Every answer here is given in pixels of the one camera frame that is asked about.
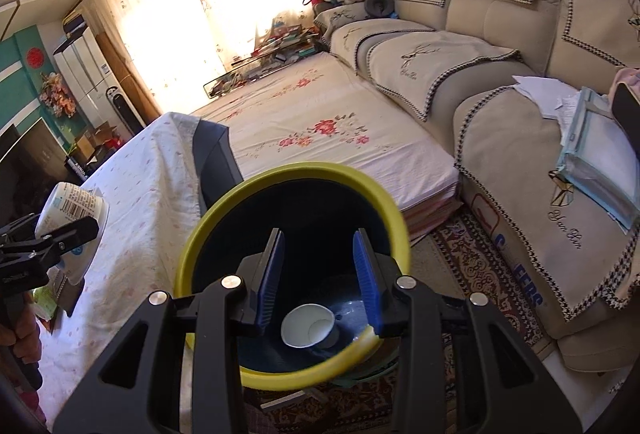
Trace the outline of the person left hand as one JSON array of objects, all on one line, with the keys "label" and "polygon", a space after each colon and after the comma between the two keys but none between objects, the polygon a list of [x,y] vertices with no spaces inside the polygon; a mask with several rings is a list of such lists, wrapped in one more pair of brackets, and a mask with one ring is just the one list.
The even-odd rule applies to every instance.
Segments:
[{"label": "person left hand", "polygon": [[32,311],[32,295],[24,294],[25,307],[20,318],[13,325],[0,327],[0,343],[2,346],[12,347],[13,353],[24,364],[40,362],[42,345],[40,328],[36,315]]}]

